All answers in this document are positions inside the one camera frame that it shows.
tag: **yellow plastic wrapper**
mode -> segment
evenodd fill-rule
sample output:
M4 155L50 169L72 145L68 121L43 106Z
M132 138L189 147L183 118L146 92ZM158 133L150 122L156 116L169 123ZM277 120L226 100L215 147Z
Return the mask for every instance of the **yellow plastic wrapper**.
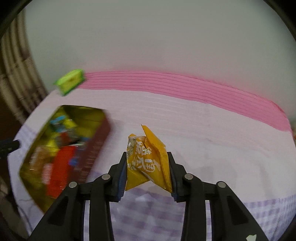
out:
M146 136L131 134L128 137L126 190L152 181L168 192L172 192L165 145L147 126L142 125L142 128Z
M53 133L52 138L46 143L46 147L49 149L51 157L55 157L59 151L59 147L54 140L57 135L57 133Z
M64 125L67 129L74 129L77 127L76 123L70 119L70 117L67 116L67 118L64 120Z

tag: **white wall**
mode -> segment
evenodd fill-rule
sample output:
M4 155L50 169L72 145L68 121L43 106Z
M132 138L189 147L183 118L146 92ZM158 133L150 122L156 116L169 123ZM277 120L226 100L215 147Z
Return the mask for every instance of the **white wall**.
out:
M228 83L296 119L296 42L263 0L33 0L30 47L49 90L74 68Z

